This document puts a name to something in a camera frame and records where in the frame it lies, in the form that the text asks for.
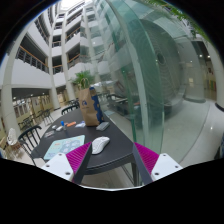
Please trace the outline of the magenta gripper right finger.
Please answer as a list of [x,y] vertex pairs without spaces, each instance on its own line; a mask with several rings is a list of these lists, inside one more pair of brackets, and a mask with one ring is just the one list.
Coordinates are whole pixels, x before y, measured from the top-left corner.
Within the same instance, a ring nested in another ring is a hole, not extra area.
[[153,182],[151,173],[159,158],[159,155],[151,149],[134,142],[133,155],[141,175],[142,181],[145,185]]

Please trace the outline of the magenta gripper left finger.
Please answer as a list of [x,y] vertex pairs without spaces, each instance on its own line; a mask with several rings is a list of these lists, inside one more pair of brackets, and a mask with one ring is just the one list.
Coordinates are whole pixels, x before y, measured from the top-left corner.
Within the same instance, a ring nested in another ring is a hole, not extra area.
[[91,142],[88,142],[66,154],[67,160],[74,172],[73,182],[77,185],[81,184],[91,154]]

